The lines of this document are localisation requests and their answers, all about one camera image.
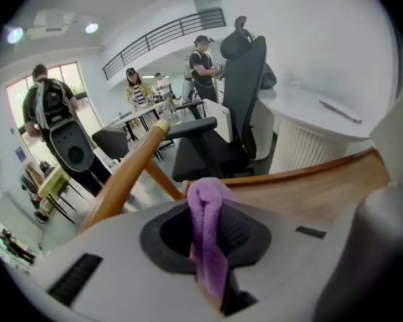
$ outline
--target man in cap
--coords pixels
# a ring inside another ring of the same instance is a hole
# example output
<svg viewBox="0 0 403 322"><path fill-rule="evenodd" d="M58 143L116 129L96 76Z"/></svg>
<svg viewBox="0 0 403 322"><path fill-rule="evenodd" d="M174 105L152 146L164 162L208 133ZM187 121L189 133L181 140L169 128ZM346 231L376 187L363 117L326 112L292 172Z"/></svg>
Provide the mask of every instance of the man in cap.
<svg viewBox="0 0 403 322"><path fill-rule="evenodd" d="M209 99L217 103L212 76L218 75L220 69L213 67L212 59L206 53L210 46L210 40L207 36L198 36L194 43L196 50L189 57L194 86L201 99Z"/></svg>

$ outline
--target doorway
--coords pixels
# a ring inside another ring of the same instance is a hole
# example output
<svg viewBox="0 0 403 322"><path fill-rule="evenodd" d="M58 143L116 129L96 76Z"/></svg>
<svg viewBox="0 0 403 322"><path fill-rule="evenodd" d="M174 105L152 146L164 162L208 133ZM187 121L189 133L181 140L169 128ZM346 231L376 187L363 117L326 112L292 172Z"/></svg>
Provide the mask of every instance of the doorway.
<svg viewBox="0 0 403 322"><path fill-rule="evenodd" d="M79 109L77 111L78 118L88 135L91 136L93 133L99 131L101 129L101 124L85 91L82 79L80 77L78 64L73 62L49 68L48 77L62 81L70 87L79 103ZM57 164L57 161L50 153L45 143L40 138L28 136L28 134L25 132L22 115L22 103L28 93L28 90L33 84L33 78L31 76L27 76L6 87L7 97L9 99L13 117L15 118L15 122L18 126L19 134L21 135L30 154L38 162L47 161L50 164L55 165Z"/></svg>

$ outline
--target striped shirt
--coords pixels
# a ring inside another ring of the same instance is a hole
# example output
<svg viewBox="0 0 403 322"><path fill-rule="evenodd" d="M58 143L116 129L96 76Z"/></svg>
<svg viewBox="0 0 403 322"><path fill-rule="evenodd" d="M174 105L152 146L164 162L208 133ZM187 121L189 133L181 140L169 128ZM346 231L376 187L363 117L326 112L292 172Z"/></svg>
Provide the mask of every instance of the striped shirt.
<svg viewBox="0 0 403 322"><path fill-rule="evenodd" d="M140 91L139 85L134 85L134 97L139 105L146 104L146 99Z"/></svg>

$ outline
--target woman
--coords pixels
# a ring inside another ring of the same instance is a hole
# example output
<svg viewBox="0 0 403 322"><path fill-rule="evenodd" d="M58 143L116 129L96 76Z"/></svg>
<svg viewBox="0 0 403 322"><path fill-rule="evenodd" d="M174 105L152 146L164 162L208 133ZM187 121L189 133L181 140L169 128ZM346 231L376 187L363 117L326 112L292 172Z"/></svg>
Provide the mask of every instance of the woman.
<svg viewBox="0 0 403 322"><path fill-rule="evenodd" d="M135 106L145 105L154 94L151 86L142 83L134 68L128 68L126 74L128 80L126 91L128 103Z"/></svg>

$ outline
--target ceiling light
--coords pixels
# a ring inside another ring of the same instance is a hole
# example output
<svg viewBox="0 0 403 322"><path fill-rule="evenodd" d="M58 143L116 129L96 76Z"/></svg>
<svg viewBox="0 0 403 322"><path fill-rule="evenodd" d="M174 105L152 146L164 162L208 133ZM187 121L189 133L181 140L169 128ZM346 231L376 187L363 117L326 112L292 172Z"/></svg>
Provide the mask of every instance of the ceiling light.
<svg viewBox="0 0 403 322"><path fill-rule="evenodd" d="M96 30L99 28L99 25L98 24L96 24L96 23L92 23L92 24L89 24L88 26L87 26L87 28L85 29L85 32L87 33L87 34L91 34L91 33L93 33L93 32L96 32Z"/></svg>
<svg viewBox="0 0 403 322"><path fill-rule="evenodd" d="M7 42L10 44L15 44L21 40L22 35L24 35L24 31L21 28L12 29L7 34Z"/></svg>

